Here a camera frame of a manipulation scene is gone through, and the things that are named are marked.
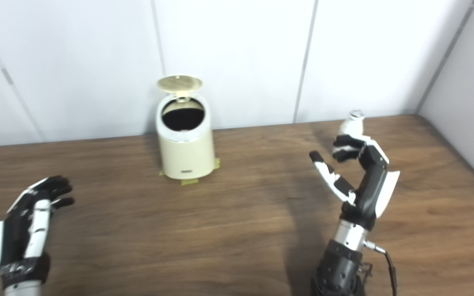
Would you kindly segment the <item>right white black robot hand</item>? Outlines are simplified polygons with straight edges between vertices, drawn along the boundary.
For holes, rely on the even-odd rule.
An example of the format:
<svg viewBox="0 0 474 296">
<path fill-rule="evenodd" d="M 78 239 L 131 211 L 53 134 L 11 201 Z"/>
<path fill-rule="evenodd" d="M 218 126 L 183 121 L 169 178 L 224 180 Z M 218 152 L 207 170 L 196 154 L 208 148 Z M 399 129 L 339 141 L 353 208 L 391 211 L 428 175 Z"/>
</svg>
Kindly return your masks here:
<svg viewBox="0 0 474 296">
<path fill-rule="evenodd" d="M 333 147 L 332 156 L 337 162 L 358 160 L 364 176 L 357 188 L 336 173 L 318 151 L 312 150 L 309 157 L 328 188 L 342 202 L 340 219 L 372 231 L 389 204 L 400 172 L 389 171 L 389 159 L 369 136 L 341 134 Z"/>
</svg>

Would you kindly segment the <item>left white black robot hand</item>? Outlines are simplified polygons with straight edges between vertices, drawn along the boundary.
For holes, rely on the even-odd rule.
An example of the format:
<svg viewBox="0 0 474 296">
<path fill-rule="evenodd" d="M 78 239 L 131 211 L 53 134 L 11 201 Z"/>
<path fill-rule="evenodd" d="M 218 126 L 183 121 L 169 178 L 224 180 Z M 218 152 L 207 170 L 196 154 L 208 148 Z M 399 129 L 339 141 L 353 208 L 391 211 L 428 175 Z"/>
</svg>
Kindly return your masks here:
<svg viewBox="0 0 474 296">
<path fill-rule="evenodd" d="M 51 259 L 45 250 L 50 221 L 74 204 L 70 180 L 50 176 L 28 186 L 0 220 L 0 281 L 6 296 L 41 296 Z"/>
</svg>

